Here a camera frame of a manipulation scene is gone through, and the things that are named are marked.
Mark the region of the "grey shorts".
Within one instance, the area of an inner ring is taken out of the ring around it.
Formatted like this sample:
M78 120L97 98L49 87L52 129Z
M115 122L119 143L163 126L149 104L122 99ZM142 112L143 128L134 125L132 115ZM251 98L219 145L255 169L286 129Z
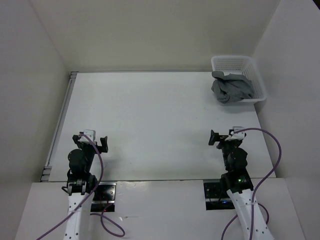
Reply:
M222 71L213 71L211 75L214 78L211 90L220 103L231 104L254 98L253 83L246 76L233 73L225 75Z

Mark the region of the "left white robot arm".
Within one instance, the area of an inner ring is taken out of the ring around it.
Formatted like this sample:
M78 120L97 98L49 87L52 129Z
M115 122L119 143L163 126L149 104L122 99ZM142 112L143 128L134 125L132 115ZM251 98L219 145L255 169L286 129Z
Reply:
M102 180L102 177L96 178L91 174L90 170L95 155L102 160L101 154L108 152L108 137L101 137L101 145L98 145L95 134L94 131L83 131L72 137L77 149L67 156L68 219L63 237L65 240L88 238L92 200L99 196L98 185Z

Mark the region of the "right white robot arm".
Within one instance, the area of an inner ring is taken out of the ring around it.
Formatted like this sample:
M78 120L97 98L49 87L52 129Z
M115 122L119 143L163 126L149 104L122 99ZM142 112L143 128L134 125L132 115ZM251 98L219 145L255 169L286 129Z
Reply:
M230 198L245 240L273 240L274 236L261 212L247 171L248 153L240 147L246 135L242 127L233 127L225 135L210 131L208 144L217 144L216 148L222 151L226 170L221 175L219 191Z

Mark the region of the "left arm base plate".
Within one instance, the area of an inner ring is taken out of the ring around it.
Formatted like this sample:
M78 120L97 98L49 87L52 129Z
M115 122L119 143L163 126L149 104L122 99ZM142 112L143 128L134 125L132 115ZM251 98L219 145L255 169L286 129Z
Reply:
M100 183L94 193L90 211L92 213L114 212L116 187L116 182Z

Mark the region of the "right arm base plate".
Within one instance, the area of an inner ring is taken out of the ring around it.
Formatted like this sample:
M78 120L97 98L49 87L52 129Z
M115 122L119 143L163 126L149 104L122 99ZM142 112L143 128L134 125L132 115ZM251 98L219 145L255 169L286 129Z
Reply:
M226 190L218 180L204 180L203 189L207 211L235 209Z

